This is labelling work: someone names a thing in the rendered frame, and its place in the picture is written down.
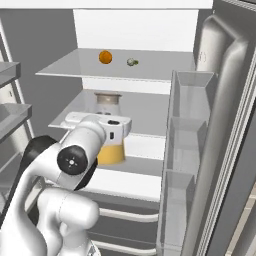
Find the glass fridge shelf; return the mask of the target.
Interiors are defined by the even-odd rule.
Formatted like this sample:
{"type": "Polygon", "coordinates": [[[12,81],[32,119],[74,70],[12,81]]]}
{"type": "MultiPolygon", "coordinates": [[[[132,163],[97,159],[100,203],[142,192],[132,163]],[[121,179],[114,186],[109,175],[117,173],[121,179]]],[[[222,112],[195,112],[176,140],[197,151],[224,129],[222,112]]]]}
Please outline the glass fridge shelf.
{"type": "Polygon", "coordinates": [[[110,49],[112,61],[99,61],[101,49],[78,48],[37,72],[37,75],[128,80],[170,80],[172,71],[195,69],[192,52],[110,49]],[[138,65],[128,66],[134,58],[138,65]]]}
{"type": "MultiPolygon", "coordinates": [[[[59,128],[70,112],[94,113],[96,90],[82,90],[49,124],[59,128]]],[[[164,136],[166,134],[169,96],[121,92],[121,114],[132,119],[132,133],[164,136]]]]}
{"type": "Polygon", "coordinates": [[[158,202],[162,167],[162,160],[136,157],[121,164],[99,165],[84,191],[158,202]]]}

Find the orange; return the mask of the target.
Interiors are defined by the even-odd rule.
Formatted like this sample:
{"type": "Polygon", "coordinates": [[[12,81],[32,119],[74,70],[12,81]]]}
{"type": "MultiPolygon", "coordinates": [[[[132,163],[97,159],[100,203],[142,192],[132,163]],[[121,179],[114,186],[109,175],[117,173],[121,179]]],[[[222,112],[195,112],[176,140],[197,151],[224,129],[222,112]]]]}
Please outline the orange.
{"type": "Polygon", "coordinates": [[[112,61],[112,54],[107,50],[101,51],[99,53],[99,61],[102,64],[109,64],[112,61]]]}

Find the grey door bin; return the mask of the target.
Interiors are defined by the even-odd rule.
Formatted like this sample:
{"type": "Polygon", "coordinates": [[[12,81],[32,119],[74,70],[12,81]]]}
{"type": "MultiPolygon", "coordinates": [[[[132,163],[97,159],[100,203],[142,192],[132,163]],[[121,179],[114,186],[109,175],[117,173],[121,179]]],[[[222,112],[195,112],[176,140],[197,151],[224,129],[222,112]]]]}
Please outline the grey door bin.
{"type": "Polygon", "coordinates": [[[21,76],[19,62],[0,62],[0,88],[15,81],[21,76]]]}
{"type": "Polygon", "coordinates": [[[0,143],[32,116],[29,104],[0,104],[0,143]]]}

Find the clear door bin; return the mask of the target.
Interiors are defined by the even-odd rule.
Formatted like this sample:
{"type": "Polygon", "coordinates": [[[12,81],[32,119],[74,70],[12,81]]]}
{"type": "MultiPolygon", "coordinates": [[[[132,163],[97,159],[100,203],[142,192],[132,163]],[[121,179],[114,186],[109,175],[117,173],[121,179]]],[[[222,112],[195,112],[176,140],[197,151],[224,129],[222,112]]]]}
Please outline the clear door bin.
{"type": "Polygon", "coordinates": [[[204,120],[172,117],[169,126],[167,168],[197,175],[207,123],[204,120]]]}
{"type": "Polygon", "coordinates": [[[174,71],[171,99],[175,117],[208,121],[217,88],[212,72],[174,71]]]}
{"type": "Polygon", "coordinates": [[[181,256],[194,191],[193,175],[166,171],[156,240],[158,256],[181,256]]]}

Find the grey fridge door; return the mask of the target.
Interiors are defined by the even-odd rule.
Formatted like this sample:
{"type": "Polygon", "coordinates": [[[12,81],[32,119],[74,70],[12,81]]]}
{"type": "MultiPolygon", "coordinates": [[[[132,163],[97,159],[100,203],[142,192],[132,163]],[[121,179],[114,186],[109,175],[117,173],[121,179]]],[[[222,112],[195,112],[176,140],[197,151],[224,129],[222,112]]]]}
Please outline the grey fridge door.
{"type": "MultiPolygon", "coordinates": [[[[7,39],[7,29],[1,15],[0,62],[17,62],[14,60],[11,53],[10,44],[7,39]]],[[[15,81],[0,88],[0,104],[29,104],[25,101],[24,93],[21,89],[20,78],[21,76],[15,81]]],[[[25,147],[29,140],[35,136],[32,128],[31,117],[2,143],[0,143],[0,215],[3,213],[4,207],[7,205],[7,199],[14,183],[14,179],[18,171],[18,165],[25,147]]]]}
{"type": "MultiPolygon", "coordinates": [[[[256,181],[256,0],[214,0],[199,25],[192,71],[218,81],[181,256],[225,256],[256,181]]],[[[172,117],[170,91],[162,186],[172,117]]]]}

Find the white fridge body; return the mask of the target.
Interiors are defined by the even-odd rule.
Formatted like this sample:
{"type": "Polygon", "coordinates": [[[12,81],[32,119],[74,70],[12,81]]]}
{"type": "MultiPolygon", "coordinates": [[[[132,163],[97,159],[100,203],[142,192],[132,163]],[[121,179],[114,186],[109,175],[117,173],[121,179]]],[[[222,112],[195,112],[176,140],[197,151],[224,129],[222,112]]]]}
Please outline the white fridge body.
{"type": "MultiPolygon", "coordinates": [[[[194,47],[197,43],[199,18],[197,10],[77,10],[74,13],[76,49],[192,52],[196,61],[194,47]]],[[[165,81],[79,79],[82,81],[82,90],[120,95],[121,92],[134,92],[168,95],[170,98],[172,85],[172,75],[170,80],[165,81]]],[[[164,165],[166,134],[157,136],[130,132],[125,140],[126,159],[136,157],[162,160],[164,165]]],[[[119,198],[131,199],[83,192],[96,202],[115,203],[119,198]]]]}

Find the glass pitcher with orange juice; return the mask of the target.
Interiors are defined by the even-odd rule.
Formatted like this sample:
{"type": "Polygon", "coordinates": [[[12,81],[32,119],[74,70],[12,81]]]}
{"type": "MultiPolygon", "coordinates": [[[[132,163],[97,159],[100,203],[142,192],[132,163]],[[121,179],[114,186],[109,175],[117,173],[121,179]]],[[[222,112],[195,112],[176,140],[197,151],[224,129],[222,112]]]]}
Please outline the glass pitcher with orange juice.
{"type": "MultiPolygon", "coordinates": [[[[119,106],[120,94],[96,92],[97,104],[95,106],[96,114],[120,116],[119,106]]],[[[124,140],[114,142],[112,145],[104,145],[98,155],[100,165],[118,164],[125,160],[124,140]]]]}

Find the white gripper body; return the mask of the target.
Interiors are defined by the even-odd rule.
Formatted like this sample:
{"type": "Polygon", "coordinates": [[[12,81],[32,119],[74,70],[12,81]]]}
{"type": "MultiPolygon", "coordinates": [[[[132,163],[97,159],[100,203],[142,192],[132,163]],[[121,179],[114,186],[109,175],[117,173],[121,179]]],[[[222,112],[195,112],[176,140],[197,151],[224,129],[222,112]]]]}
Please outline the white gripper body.
{"type": "Polygon", "coordinates": [[[83,121],[98,121],[99,115],[94,113],[71,112],[61,122],[61,127],[65,129],[74,129],[83,121]]]}

